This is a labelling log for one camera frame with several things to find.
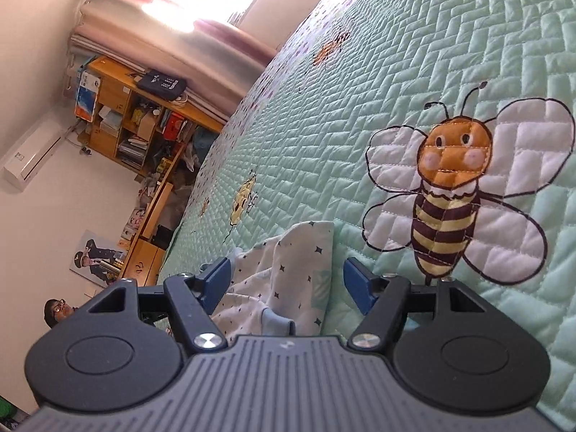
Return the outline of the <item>wooden bookshelf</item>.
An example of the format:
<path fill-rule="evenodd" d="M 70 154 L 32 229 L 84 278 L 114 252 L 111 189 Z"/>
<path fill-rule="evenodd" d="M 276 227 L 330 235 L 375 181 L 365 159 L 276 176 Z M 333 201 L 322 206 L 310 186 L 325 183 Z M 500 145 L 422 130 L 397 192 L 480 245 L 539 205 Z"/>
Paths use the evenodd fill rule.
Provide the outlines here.
<path fill-rule="evenodd" d="M 190 103 L 168 102 L 137 86 L 134 70 L 108 57 L 91 60 L 82 72 L 96 87 L 92 119 L 78 140 L 117 164 L 146 175 L 166 159 L 174 161 L 197 129 L 218 134 L 222 123 Z"/>

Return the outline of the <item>green quilted bee bedspread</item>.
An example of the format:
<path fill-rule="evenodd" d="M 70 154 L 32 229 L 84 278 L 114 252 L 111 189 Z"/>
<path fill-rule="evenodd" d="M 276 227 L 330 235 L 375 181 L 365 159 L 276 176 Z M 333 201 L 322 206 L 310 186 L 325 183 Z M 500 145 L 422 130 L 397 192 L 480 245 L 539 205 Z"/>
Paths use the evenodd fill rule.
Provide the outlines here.
<path fill-rule="evenodd" d="M 227 256 L 362 315 L 350 257 L 456 279 L 546 348 L 539 408 L 575 427 L 575 0 L 322 0 L 229 118 L 161 270 Z"/>

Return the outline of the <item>dark hanging tote bag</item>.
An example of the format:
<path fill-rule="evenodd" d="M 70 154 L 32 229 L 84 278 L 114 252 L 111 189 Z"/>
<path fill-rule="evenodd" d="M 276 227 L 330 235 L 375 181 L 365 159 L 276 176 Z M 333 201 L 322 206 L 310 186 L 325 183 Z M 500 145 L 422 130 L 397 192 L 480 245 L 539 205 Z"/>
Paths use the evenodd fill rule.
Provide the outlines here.
<path fill-rule="evenodd" d="M 136 86 L 160 99 L 173 102 L 185 92 L 188 84 L 185 79 L 172 77 L 157 70 L 150 70 L 136 81 Z"/>

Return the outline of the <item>pink curtain left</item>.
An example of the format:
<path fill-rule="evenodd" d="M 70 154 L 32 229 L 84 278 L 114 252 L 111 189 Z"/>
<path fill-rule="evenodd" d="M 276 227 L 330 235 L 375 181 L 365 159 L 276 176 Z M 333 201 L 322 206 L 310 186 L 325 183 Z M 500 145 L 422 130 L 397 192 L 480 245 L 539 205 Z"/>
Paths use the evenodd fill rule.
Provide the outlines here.
<path fill-rule="evenodd" d="M 185 79 L 188 102 L 223 123 L 276 50 L 228 23 L 184 26 L 191 14 L 171 0 L 85 0 L 69 43 L 137 72 Z"/>

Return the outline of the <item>white dotted baby garment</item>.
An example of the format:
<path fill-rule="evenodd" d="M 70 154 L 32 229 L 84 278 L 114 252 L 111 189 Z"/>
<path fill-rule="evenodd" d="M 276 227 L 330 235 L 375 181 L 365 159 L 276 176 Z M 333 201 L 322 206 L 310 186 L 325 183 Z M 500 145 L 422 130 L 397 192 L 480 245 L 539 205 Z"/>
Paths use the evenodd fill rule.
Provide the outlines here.
<path fill-rule="evenodd" d="M 331 221 L 300 222 L 250 250 L 229 254 L 229 287 L 211 319 L 228 341 L 239 336 L 315 337 L 332 283 Z"/>

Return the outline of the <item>pilot children poster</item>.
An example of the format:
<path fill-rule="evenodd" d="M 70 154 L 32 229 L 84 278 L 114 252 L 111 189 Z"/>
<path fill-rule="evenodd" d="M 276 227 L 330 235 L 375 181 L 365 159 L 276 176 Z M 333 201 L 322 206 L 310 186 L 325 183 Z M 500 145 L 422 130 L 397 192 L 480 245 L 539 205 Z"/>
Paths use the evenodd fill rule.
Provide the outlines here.
<path fill-rule="evenodd" d="M 119 278 L 126 256 L 127 251 L 110 239 L 86 230 L 73 252 L 69 270 L 106 288 Z"/>

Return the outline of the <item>seated person with glasses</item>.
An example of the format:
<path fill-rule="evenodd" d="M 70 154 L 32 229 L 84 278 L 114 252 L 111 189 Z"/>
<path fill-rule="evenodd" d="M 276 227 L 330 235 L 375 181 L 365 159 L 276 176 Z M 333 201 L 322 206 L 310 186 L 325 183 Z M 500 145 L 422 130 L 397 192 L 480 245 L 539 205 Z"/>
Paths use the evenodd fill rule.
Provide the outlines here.
<path fill-rule="evenodd" d="M 69 305 L 63 298 L 61 300 L 47 300 L 44 305 L 44 321 L 50 329 L 64 319 L 71 316 L 77 307 Z"/>

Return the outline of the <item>white wall air conditioner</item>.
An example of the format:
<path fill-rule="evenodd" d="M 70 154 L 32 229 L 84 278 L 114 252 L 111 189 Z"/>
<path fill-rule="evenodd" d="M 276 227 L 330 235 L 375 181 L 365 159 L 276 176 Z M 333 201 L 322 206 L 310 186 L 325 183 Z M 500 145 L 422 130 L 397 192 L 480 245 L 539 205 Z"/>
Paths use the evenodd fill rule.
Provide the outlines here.
<path fill-rule="evenodd" d="M 63 128 L 56 121 L 41 123 L 6 162 L 3 175 L 19 191 L 38 174 L 63 140 Z"/>

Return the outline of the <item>wooden desk with drawers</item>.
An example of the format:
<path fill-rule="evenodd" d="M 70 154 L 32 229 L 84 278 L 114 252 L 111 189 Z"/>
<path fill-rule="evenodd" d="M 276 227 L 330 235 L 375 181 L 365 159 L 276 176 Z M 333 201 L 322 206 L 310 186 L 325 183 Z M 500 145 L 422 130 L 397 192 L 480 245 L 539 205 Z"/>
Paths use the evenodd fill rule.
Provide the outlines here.
<path fill-rule="evenodd" d="M 166 167 L 160 175 L 161 180 L 157 183 L 155 193 L 147 206 L 141 225 L 130 243 L 119 274 L 120 279 L 134 280 L 139 287 L 155 286 L 157 284 L 165 251 L 154 245 L 151 240 L 155 234 L 161 213 L 172 193 L 172 174 L 184 151 L 185 146 L 179 143 L 174 158 L 166 162 Z"/>

